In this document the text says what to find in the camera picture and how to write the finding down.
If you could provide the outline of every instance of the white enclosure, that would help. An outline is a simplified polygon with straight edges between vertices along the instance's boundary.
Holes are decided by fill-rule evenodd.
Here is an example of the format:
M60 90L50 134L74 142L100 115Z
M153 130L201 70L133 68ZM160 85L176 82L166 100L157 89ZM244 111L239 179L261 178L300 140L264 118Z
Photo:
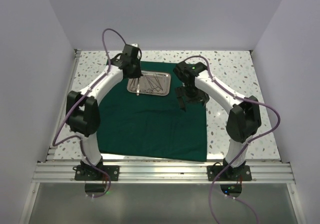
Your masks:
M107 27L143 50L253 50L264 101L282 117L281 159L317 223L319 26L320 0L0 0L1 223L19 222L46 159L74 49L102 50Z

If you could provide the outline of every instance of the stainless steel tray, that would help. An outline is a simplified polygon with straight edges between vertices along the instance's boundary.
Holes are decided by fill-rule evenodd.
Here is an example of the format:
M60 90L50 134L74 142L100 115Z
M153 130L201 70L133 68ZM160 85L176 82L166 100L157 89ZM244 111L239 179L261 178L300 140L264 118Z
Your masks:
M165 72L142 71L138 79L129 79L127 90L131 93L166 96L170 91L171 75Z

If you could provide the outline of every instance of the purple cable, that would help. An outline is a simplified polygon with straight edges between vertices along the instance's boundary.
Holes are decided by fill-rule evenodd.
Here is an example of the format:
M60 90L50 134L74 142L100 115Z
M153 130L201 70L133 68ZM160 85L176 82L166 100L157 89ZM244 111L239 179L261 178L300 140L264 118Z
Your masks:
M189 59L192 59L192 58L201 58L201 59L203 59L203 60L206 62L208 74L209 74L209 77L211 78L212 82L214 82L216 85L218 85L219 88L221 88L222 90L224 90L224 91L225 91L226 93L228 93L229 95L234 96L234 94L233 94L232 92L230 92L229 90L227 90L227 89L226 89L225 87L223 87L217 80L214 79L214 77L213 77L213 75L212 75L212 73L211 73L211 71L210 71L210 64L209 64L208 60L207 60L205 57L200 56L200 55L190 56L190 57L186 58L184 61L189 60ZM280 121L281 121L281 118L280 118L280 115L279 115L278 111L277 111L276 109L274 109L272 106L267 105L267 104L265 104L265 103L258 102L258 101L249 100L249 99L247 99L247 98L241 98L241 97L238 97L238 96L234 96L234 97L235 97L236 99L238 99L238 100L246 101L246 102L249 102L249 103L252 103L252 104L262 105L262 106L267 107L268 109L271 109L271 110L276 114L278 121L277 121L276 125L275 125L271 130L269 130L269 131L267 131L267 132L265 132L265 133L263 133L263 134L260 134L260 135L258 135L258 136L256 136L256 137L252 138L251 140L249 140L249 141L244 145L244 147L241 149L241 151L238 153L238 155L237 155L225 168L223 168L223 169L219 172L219 174L216 175L215 178L213 179L213 181L212 181L212 183L211 183L211 186L210 186L210 190L209 190L209 199L208 199L208 200L209 200L210 212L211 212L212 216L214 217L215 221L216 221L218 224L220 224L220 221L219 221L218 218L216 217L216 215L215 215L215 213L214 213L214 211L213 211L213 208L212 208L212 203L211 203L211 195L212 195L212 190L213 190L213 187L214 187L214 186L213 186L214 183L215 183L215 182L219 179L219 177L232 165L232 163L234 163L235 160L237 160L237 159L239 158L239 156L240 156L240 155L245 151L245 149L248 147L249 143L251 143L251 142L253 142L254 140L257 140L258 138L261 138L261 137L263 137L263 136L265 136L265 135L268 135L269 133L271 133L271 132L273 132L274 130L276 130L276 129L278 128L278 126L280 125ZM259 218L258 218L258 215L257 215L256 211L255 211L248 203L244 202L243 200L240 200L240 199L238 199L238 198L236 198L236 200L239 201L239 202L241 202L241 203L243 203L243 204L245 204L247 207L249 207L249 208L253 211L253 213L254 213L254 215L255 215L256 222L259 224L259 223L260 223L260 220L259 220Z
M106 55L106 57L107 57L107 59L108 59L108 70L107 70L107 72L109 72L110 71L110 68L111 68L111 58L110 58L110 56L109 56L109 53L108 53L108 50L107 50L107 48L106 48L106 43L105 43L105 32L106 31L112 31L112 32L115 32L121 39L122 39L122 41L124 42L124 44L126 45L127 43L126 43L126 41L125 41L125 39L121 36L121 34L119 34L117 31L115 31L114 29L110 29L110 28L107 28L107 29L105 29L103 32L102 32L102 44L103 44L103 46L104 46L104 51L105 51L105 55Z
M72 139L72 138L77 138L77 139L79 139L80 149L81 149L82 155L85 157L86 161L89 163L89 165L90 165L93 169L101 172L101 173L102 173L103 175L105 175L105 176L108 178L108 180L109 180L109 185L108 185L108 187L105 189L105 191L104 191L102 194L99 194L99 195L97 195L97 196L93 196L94 198L103 196L103 195L105 195L105 194L109 191L110 186L111 186L110 176L109 176L105 171L100 170L99 168L97 168L95 165L93 165L93 164L90 162L90 160L87 158L87 156L86 156L86 154L85 154L85 152L84 152L83 139L82 139L80 136L78 136L78 135L73 135L73 136L69 136L69 137L67 137L67 138L59 141L58 143L56 143L56 141L57 141L57 139L58 139L58 137L59 137L59 135L60 135L60 132L62 131L62 128L64 127L64 124L67 122L67 120L68 120L69 117L71 116L71 114L72 114L72 112L74 111L74 109L85 99L85 97L91 92L91 90L92 90L105 76L107 76L108 73L110 72L110 69L111 69L111 58L110 58L110 56L109 56L108 50L107 50L106 45L105 45L106 43L105 43L105 35L104 35L105 32L108 31L108 30L115 32L115 33L123 40L124 44L126 44L124 38L123 38L117 31L115 31L115 30L113 30L113 29L105 29L105 30L103 31L103 33L102 33L102 44L103 44L103 46L104 46L105 54L106 54L107 59L108 59L108 69L107 69L107 73L102 74L102 75L100 76L100 78L98 78L98 79L88 88L88 90L85 92L85 94L70 108L70 110L68 111L68 113L65 115L65 118L63 119L61 125L59 126L59 128L58 128L58 130L57 130L57 132L56 132L56 134L55 134L55 136L54 136L53 142L52 142L52 146L56 147L56 146L59 146L60 144L64 143L65 141L67 141L67 140L69 140L69 139Z

